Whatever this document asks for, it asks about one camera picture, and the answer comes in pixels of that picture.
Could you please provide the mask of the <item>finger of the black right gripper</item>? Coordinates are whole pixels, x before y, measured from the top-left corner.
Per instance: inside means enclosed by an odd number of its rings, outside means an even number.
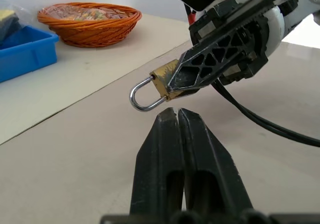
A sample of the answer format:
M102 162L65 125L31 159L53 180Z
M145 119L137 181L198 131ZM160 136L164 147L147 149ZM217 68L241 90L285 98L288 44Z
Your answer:
M182 54L168 88L187 91L206 87L254 47L254 35L247 28L225 34L213 32Z
M200 88L172 88L169 93L169 100L178 99L181 97L193 95L197 93Z

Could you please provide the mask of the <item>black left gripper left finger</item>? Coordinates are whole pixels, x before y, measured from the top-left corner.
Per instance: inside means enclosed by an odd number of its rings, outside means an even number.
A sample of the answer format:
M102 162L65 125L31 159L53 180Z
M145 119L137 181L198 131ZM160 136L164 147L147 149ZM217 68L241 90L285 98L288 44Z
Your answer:
M156 116L136 156L130 214L171 216L182 208L184 182L180 127L167 108Z

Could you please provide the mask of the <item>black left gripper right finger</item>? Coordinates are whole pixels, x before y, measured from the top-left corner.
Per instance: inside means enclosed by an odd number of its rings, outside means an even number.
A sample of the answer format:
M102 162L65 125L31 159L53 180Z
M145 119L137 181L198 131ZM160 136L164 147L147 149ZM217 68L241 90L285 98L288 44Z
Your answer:
M186 204L199 214L240 214L253 205L235 163L202 117L178 112L186 173Z

